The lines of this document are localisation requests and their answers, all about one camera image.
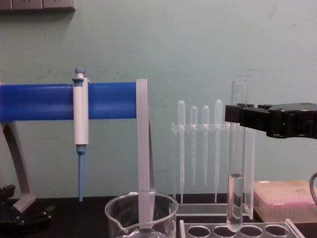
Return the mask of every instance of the gray stand leg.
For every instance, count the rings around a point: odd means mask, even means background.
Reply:
[[[18,211],[24,212],[35,201],[35,195],[30,188],[29,176],[25,165],[19,135],[15,122],[2,123],[1,126],[5,139],[8,143],[21,188],[21,198],[13,206]]]

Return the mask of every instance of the glass beaker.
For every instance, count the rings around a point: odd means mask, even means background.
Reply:
[[[154,191],[131,192],[107,203],[109,238],[176,238],[178,204]]]

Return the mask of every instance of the blue pipette holder bar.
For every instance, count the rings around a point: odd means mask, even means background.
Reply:
[[[89,119],[136,118],[136,83],[90,83]],[[0,122],[73,119],[72,84],[0,86]]]

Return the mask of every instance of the micropipette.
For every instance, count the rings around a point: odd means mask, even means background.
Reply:
[[[208,129],[209,129],[209,107],[203,107],[203,162],[204,162],[204,177],[205,185],[207,185],[207,163],[208,163]]]
[[[192,170],[193,170],[193,185],[195,185],[195,173],[196,173],[196,129],[197,129],[197,107],[192,106],[190,108],[190,124],[192,128]]]
[[[78,194],[79,201],[83,201],[84,186],[84,155],[88,144],[88,83],[84,77],[85,70],[75,69],[77,77],[73,78],[74,102],[74,142],[78,154]]]
[[[220,170],[220,130],[222,124],[222,100],[216,100],[214,104],[214,124],[216,126],[216,144],[214,160],[214,202],[217,203]]]
[[[180,194],[183,203],[185,186],[185,102],[179,100],[177,103],[177,119],[179,126],[179,159],[180,159]]]

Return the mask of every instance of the black cable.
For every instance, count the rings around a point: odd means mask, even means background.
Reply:
[[[312,194],[313,200],[314,200],[314,202],[315,202],[315,204],[317,206],[317,196],[316,196],[316,193],[315,193],[315,190],[314,190],[314,181],[315,181],[316,178],[317,178],[317,173],[313,174],[313,176],[309,180],[309,188],[311,190],[311,194]]]

